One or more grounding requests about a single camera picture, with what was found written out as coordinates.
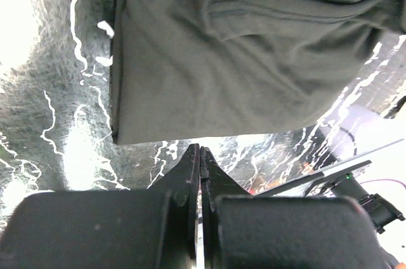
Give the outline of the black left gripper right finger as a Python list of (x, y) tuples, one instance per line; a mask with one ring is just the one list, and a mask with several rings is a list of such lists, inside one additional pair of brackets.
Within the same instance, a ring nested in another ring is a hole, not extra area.
[(389, 268), (363, 188), (339, 177), (334, 196), (260, 197), (200, 150), (206, 268)]

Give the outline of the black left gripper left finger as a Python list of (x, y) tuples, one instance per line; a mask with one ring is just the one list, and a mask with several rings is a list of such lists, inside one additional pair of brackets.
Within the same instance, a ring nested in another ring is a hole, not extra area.
[(200, 147), (148, 189), (32, 194), (1, 236), (2, 268), (191, 268)]

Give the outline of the black printed t-shirt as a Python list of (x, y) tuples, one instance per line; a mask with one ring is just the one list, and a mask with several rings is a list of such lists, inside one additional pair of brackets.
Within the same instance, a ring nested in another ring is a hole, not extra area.
[(314, 124), (405, 0), (115, 0), (117, 145), (281, 133)]

